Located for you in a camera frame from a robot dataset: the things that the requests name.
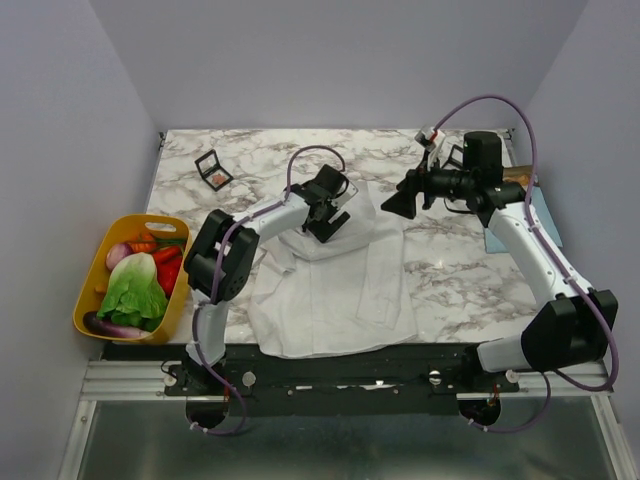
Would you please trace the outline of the white button shirt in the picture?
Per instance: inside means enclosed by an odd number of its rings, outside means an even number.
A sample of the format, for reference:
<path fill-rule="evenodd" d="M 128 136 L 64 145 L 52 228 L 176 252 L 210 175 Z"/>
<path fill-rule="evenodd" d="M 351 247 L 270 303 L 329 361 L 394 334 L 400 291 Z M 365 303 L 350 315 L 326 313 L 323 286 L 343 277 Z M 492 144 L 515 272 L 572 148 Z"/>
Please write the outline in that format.
<path fill-rule="evenodd" d="M 350 218 L 326 243 L 299 229 L 265 242 L 248 316 L 262 353 L 280 358 L 371 351 L 418 336 L 400 219 L 359 182 Z"/>

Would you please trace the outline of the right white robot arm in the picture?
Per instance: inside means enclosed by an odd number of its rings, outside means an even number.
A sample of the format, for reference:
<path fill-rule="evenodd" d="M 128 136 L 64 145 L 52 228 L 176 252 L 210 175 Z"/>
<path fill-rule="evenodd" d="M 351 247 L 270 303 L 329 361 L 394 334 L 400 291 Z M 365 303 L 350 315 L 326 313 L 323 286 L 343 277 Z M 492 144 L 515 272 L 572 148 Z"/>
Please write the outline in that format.
<path fill-rule="evenodd" d="M 496 372 L 547 372 L 601 359 L 608 350 L 617 299 L 609 290 L 594 289 L 576 271 L 527 203 L 522 185 L 505 179 L 499 135 L 465 134 L 458 169 L 445 168 L 438 160 L 441 134 L 419 132 L 416 140 L 424 148 L 423 158 L 407 171 L 383 210 L 412 219 L 418 196 L 424 209 L 438 198 L 463 201 L 507 249 L 538 307 L 520 334 L 473 347 L 472 360 L 459 370 L 462 384 L 480 392 L 494 383 Z"/>

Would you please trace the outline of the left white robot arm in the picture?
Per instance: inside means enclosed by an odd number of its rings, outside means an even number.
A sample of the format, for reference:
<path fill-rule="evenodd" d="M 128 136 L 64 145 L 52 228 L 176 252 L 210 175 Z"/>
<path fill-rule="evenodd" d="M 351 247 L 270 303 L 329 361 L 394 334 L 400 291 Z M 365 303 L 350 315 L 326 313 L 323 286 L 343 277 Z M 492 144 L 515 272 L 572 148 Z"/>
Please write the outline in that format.
<path fill-rule="evenodd" d="M 230 301 L 248 282 L 258 247 L 296 229 L 327 242 L 350 218 L 342 207 L 356 193 L 343 170 L 324 165 L 314 178 L 287 184 L 276 198 L 236 214 L 216 209 L 206 217 L 183 263 L 194 292 L 186 350 L 195 363 L 187 382 L 197 393 L 212 394 L 220 383 L 237 392 L 215 364 L 225 356 Z"/>

